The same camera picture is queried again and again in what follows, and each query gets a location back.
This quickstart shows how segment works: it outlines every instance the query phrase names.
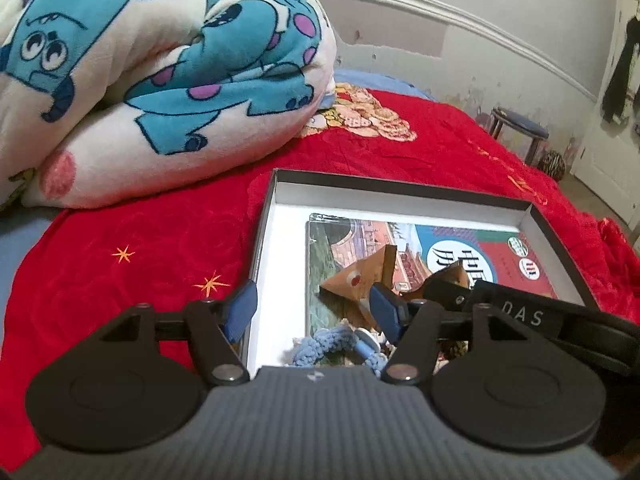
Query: blue hair tie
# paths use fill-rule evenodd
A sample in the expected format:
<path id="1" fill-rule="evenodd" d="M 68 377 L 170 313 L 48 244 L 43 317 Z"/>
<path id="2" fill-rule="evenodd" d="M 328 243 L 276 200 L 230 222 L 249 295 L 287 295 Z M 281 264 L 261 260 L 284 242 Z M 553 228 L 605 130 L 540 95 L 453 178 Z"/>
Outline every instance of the blue hair tie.
<path id="1" fill-rule="evenodd" d="M 311 368 L 325 354 L 344 350 L 358 352 L 365 360 L 362 365 L 373 370 L 376 377 L 380 377 L 380 373 L 386 366 L 386 356 L 362 344 L 353 329 L 345 322 L 333 328 L 321 328 L 316 330 L 313 337 L 305 337 L 293 352 L 291 364 L 301 368 Z"/>

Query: red bedspread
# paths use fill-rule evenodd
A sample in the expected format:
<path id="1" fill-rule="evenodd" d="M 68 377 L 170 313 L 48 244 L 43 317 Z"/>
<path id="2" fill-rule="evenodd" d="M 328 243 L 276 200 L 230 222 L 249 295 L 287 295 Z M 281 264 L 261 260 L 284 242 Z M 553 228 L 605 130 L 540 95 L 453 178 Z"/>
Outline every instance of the red bedspread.
<path id="1" fill-rule="evenodd" d="M 210 182 L 59 215 L 24 259 L 8 302 L 0 360 L 0 465 L 13 470 L 38 449 L 24 411 L 26 387 L 38 370 L 132 304 L 177 310 L 207 294 L 221 298 L 247 276 L 273 168 L 389 178 L 532 201 L 601 308 L 640 321 L 640 266 L 612 221 L 596 222 L 576 211 L 551 179 L 525 167 L 459 110 L 373 94 L 378 104 L 365 102 L 361 120 L 350 117 L 353 110 L 333 118 L 329 112 L 319 125 L 328 129 L 294 139 L 268 158 Z M 331 127 L 338 123 L 344 128 Z M 186 346 L 164 350 L 188 361 Z"/>

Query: yellow star embroidery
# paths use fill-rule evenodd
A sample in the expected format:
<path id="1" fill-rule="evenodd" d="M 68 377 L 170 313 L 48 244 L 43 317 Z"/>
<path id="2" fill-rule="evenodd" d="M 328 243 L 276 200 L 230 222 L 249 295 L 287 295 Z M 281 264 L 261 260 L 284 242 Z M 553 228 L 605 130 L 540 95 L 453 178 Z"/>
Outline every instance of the yellow star embroidery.
<path id="1" fill-rule="evenodd" d="M 229 286 L 226 283 L 220 283 L 217 282 L 216 280 L 222 276 L 222 274 L 219 274 L 217 276 L 213 276 L 211 279 L 209 278 L 205 278 L 204 281 L 204 285 L 193 285 L 193 286 L 197 286 L 200 290 L 204 290 L 206 293 L 206 297 L 209 297 L 209 293 L 211 291 L 211 289 L 213 289 L 214 292 L 217 292 L 218 290 L 216 289 L 216 286 Z"/>
<path id="2" fill-rule="evenodd" d="M 116 247 L 116 249 L 118 250 L 118 252 L 117 253 L 113 253 L 111 256 L 119 256 L 120 259 L 118 260 L 118 263 L 120 263 L 123 259 L 127 260 L 129 263 L 131 263 L 131 261 L 129 260 L 129 257 L 134 255 L 134 254 L 136 254 L 135 252 L 127 253 L 127 251 L 129 250 L 129 246 L 126 246 L 124 248 L 124 251 L 119 247 Z"/>

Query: hanging black clothing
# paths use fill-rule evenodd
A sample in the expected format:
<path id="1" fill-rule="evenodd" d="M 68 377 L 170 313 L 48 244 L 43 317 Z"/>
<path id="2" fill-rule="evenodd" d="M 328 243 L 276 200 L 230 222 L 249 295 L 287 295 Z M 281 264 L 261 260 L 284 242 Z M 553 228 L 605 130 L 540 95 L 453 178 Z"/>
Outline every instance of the hanging black clothing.
<path id="1" fill-rule="evenodd" d="M 613 116 L 621 116 L 625 109 L 626 88 L 629 85 L 631 60 L 636 44 L 640 43 L 640 21 L 634 16 L 626 24 L 625 46 L 620 53 L 620 59 L 613 71 L 607 90 L 602 98 L 602 112 L 604 120 L 610 123 Z M 634 110 L 640 108 L 640 89 L 636 92 Z"/>

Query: white door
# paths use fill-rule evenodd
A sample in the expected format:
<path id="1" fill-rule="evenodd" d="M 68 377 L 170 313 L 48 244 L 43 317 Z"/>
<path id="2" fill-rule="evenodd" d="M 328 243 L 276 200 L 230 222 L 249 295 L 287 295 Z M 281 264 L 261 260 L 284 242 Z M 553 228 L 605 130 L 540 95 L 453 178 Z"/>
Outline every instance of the white door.
<path id="1" fill-rule="evenodd" d="M 625 44 L 626 24 L 634 17 L 640 19 L 640 0 L 618 0 L 616 25 L 613 31 L 609 61 L 598 97 L 598 105 L 591 115 L 572 173 L 606 202 L 620 218 L 634 227 L 640 219 L 640 136 L 633 131 L 636 120 L 626 125 L 609 124 L 602 120 L 602 97 Z M 640 59 L 629 82 L 633 92 L 640 85 Z M 633 100 L 633 93 L 628 94 Z"/>

